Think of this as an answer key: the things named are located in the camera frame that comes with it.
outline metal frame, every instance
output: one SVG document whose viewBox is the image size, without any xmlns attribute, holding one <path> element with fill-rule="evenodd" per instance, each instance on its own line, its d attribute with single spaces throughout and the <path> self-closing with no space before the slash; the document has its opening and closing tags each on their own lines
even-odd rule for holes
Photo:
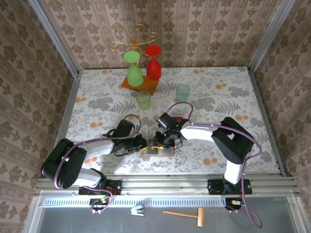
<svg viewBox="0 0 311 233">
<path fill-rule="evenodd" d="M 287 176 L 286 171 L 285 171 L 285 167 L 283 165 L 283 161 L 281 159 L 281 155 L 280 155 L 278 148 L 277 148 L 277 145 L 276 145 L 276 140 L 275 140 L 274 135 L 273 135 L 273 131 L 272 131 L 272 128 L 271 128 L 271 125 L 269 122 L 269 118 L 268 118 L 265 106 L 263 104 L 263 101 L 262 101 L 262 98 L 260 95 L 260 91 L 259 91 L 256 79 L 255 79 L 254 73 L 252 72 L 252 70 L 250 68 L 248 68 L 247 70 L 248 70 L 249 78 L 251 80 L 251 83 L 252 83 L 252 86 L 254 89 L 254 93 L 255 93 L 255 96 L 257 99 L 257 103 L 258 103 L 258 106 L 260 109 L 260 113 L 262 115 L 263 123 L 265 124 L 267 134 L 268 134 L 268 138 L 269 138 L 269 141 L 271 143 L 271 148 L 273 149 L 273 152 L 274 152 L 275 157 L 276 157 L 276 161 L 278 163 L 278 167 L 280 169 L 282 176 Z"/>
<path fill-rule="evenodd" d="M 80 81 L 81 81 L 81 77 L 82 77 L 83 72 L 79 72 L 79 75 L 76 79 L 73 80 L 72 83 L 72 87 L 70 90 L 70 94 L 67 100 L 67 104 L 64 110 L 64 114 L 63 114 L 63 118 L 62 118 L 62 122 L 60 123 L 59 126 L 59 130 L 58 130 L 58 134 L 55 140 L 55 145 L 63 138 L 66 137 L 67 131 L 68 131 L 68 126 L 70 123 L 70 118 L 71 118 L 71 113 L 73 110 L 73 106 L 75 103 L 75 99 L 77 97 L 77 93 L 80 87 Z"/>
<path fill-rule="evenodd" d="M 139 201 L 140 203 L 144 201 L 152 207 L 183 207 L 189 205 L 187 201 L 202 206 L 221 207 L 224 197 L 239 197 L 239 195 L 209 195 L 207 180 L 221 177 L 221 175 L 107 175 L 108 179 L 122 180 L 121 196 L 114 200 L 115 207 L 128 207 L 129 204 L 134 206 Z M 245 177 L 251 181 L 253 190 L 252 195 L 246 195 L 247 198 L 287 197 L 298 232 L 310 232 L 309 220 L 293 177 L 276 174 L 246 174 Z M 59 190 L 54 187 L 52 181 L 39 179 L 23 232 L 36 232 L 43 208 L 87 207 L 86 203 L 90 200 L 90 196 L 79 196 L 78 190 L 77 186 Z"/>
<path fill-rule="evenodd" d="M 78 76 L 78 68 L 72 60 L 69 51 L 66 49 L 66 46 L 63 45 L 61 37 L 58 35 L 57 30 L 55 29 L 51 19 L 49 18 L 49 14 L 46 12 L 44 7 L 42 7 L 39 0 L 29 0 L 29 4 L 32 6 L 35 13 L 39 17 L 39 20 L 41 21 L 44 29 L 49 34 L 52 42 L 62 56 L 72 76 L 76 78 Z"/>
<path fill-rule="evenodd" d="M 273 39 L 275 38 L 278 30 L 280 29 L 282 23 L 284 22 L 287 14 L 291 10 L 294 3 L 294 0 L 282 0 L 282 2 L 280 3 L 279 7 L 276 10 L 276 13 L 274 14 L 269 24 L 269 27 L 267 28 L 258 48 L 255 51 L 251 62 L 248 65 L 252 71 L 255 71 L 259 66 L 261 60 L 266 54 L 269 46 L 271 45 Z"/>
</svg>

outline wall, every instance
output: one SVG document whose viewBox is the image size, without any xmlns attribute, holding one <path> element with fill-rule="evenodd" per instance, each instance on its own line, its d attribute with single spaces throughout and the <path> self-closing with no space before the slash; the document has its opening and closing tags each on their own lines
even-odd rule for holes
<svg viewBox="0 0 311 233">
<path fill-rule="evenodd" d="M 160 34 L 164 67 L 247 66 L 280 0 L 40 0 L 79 69 L 128 67 L 119 46 L 135 25 Z M 142 66 L 147 61 L 142 58 Z"/>
<path fill-rule="evenodd" d="M 0 0 L 0 232 L 21 232 L 72 76 L 27 1 Z"/>
<path fill-rule="evenodd" d="M 311 1 L 296 0 L 255 73 L 311 219 Z"/>
</svg>

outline vent grille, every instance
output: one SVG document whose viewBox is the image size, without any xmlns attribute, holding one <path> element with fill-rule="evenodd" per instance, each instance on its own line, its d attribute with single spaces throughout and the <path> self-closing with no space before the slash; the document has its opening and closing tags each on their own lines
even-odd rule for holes
<svg viewBox="0 0 311 233">
<path fill-rule="evenodd" d="M 79 197 L 46 198 L 43 207 L 89 207 L 89 199 Z M 114 199 L 110 207 L 133 207 L 143 204 L 146 207 L 224 207 L 225 198 L 134 198 Z"/>
</svg>

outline floral tablecloth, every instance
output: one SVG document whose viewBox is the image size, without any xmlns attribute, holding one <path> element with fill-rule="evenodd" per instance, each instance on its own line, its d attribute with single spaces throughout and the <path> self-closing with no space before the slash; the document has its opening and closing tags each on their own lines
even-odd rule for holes
<svg viewBox="0 0 311 233">
<path fill-rule="evenodd" d="M 141 110 L 136 91 L 121 87 L 127 69 L 84 70 L 72 111 L 67 138 L 81 141 L 99 137 L 116 128 L 127 114 L 136 114 L 142 122 L 141 133 L 153 137 L 159 130 L 157 118 L 177 102 L 178 84 L 190 86 L 188 102 L 194 106 L 194 122 L 220 122 L 226 116 L 234 118 L 261 144 L 261 156 L 250 160 L 247 171 L 279 173 L 253 87 L 245 67 L 163 68 L 162 77 L 151 99 L 151 107 Z M 187 118 L 190 107 L 176 106 Z M 135 124 L 138 121 L 129 118 Z M 251 153 L 257 152 L 254 146 Z M 148 172 L 223 173 L 226 159 L 213 142 L 184 141 L 173 157 L 148 157 L 141 152 L 116 157 L 102 155 L 85 161 L 103 173 L 132 174 Z"/>
</svg>

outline toy hammer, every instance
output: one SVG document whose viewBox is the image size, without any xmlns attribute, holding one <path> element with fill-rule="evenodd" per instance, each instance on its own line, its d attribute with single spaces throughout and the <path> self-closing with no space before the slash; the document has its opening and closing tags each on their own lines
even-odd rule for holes
<svg viewBox="0 0 311 233">
<path fill-rule="evenodd" d="M 169 215 L 178 215 L 178 216 L 184 216 L 184 217 L 197 218 L 198 227 L 204 227 L 204 209 L 203 208 L 199 208 L 198 215 L 188 215 L 188 214 L 183 214 L 183 213 L 174 212 L 174 211 L 167 211 L 167 210 L 164 210 L 163 213 L 169 214 Z"/>
</svg>

